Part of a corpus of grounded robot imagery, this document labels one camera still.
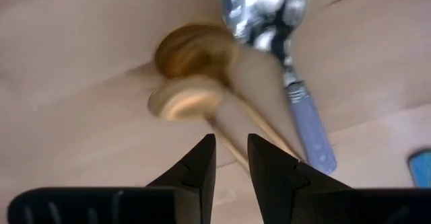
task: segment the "blue handle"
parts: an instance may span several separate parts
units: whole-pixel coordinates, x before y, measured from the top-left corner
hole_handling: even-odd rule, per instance
[[[320,172],[330,174],[337,167],[337,162],[316,105],[305,84],[297,81],[285,90],[308,163]]]
[[[416,187],[431,187],[431,149],[425,149],[409,158],[410,173]]]

